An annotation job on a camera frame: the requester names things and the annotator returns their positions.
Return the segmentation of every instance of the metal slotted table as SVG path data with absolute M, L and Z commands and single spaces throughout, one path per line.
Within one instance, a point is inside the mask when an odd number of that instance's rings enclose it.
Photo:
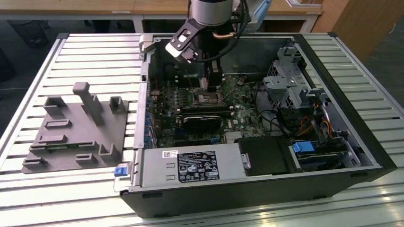
M 24 175 L 22 160 L 42 122 L 46 96 L 68 103 L 86 81 L 100 101 L 129 101 L 122 162 L 133 157 L 140 34 L 70 34 L 56 40 L 0 140 L 0 226 L 397 226 L 404 219 L 404 110 L 338 38 L 304 35 L 398 169 L 332 198 L 141 219 L 113 191 L 113 168 Z M 320 87 L 314 71 L 308 71 Z

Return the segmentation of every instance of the blue tab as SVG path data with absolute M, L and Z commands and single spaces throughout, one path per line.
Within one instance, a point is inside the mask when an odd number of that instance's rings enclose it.
M 128 168 L 126 167 L 116 167 L 113 171 L 114 176 L 126 176 L 128 175 Z
M 314 148 L 313 148 L 313 145 L 312 145 L 310 142 L 296 142 L 292 145 L 292 148 L 293 148 L 294 153 L 298 153 L 298 152 L 313 152 L 314 151 Z

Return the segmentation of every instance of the wooden cabinet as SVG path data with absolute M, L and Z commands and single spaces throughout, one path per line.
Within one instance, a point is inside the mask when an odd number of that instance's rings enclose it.
M 404 0 L 324 0 L 312 32 L 336 32 L 364 61 L 404 12 Z

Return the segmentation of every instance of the copper pipe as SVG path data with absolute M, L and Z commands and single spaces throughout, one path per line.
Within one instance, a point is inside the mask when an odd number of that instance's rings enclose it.
M 230 32 L 229 34 L 225 34 L 225 35 L 220 35 L 220 34 L 217 34 L 216 32 L 213 32 L 213 37 L 216 38 L 216 39 L 230 39 L 230 38 L 233 38 L 234 37 L 234 32 Z

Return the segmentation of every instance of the warning label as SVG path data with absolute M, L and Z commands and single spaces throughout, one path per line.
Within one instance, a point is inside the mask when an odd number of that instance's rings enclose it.
M 220 179 L 214 151 L 177 154 L 177 160 L 181 183 Z

